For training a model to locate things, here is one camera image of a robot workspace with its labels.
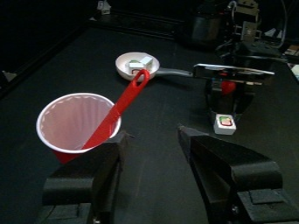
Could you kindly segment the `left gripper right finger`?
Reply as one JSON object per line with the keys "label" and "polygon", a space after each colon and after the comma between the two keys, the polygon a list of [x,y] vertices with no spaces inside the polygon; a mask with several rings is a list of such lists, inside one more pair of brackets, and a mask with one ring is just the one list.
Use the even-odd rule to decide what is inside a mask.
{"label": "left gripper right finger", "polygon": [[273,160],[183,125],[177,138],[209,224],[299,224]]}

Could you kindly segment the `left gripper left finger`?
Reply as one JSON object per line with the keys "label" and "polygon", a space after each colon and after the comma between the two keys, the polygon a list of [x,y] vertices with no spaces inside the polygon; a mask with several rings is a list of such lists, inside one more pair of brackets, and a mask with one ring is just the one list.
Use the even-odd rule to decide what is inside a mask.
{"label": "left gripper left finger", "polygon": [[120,131],[46,178],[33,224],[115,224],[117,186],[129,135]]}

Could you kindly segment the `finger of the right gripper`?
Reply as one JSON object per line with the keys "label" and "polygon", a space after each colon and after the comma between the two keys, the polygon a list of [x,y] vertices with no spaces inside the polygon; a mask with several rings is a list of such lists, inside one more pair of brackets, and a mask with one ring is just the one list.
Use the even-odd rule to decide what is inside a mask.
{"label": "finger of the right gripper", "polygon": [[221,87],[219,81],[208,80],[205,82],[204,94],[207,107],[209,109],[209,116],[215,117],[216,114],[220,114],[225,111],[224,98],[221,96]]}
{"label": "finger of the right gripper", "polygon": [[237,84],[233,93],[233,118],[239,119],[245,112],[255,97],[253,86],[248,84]]}

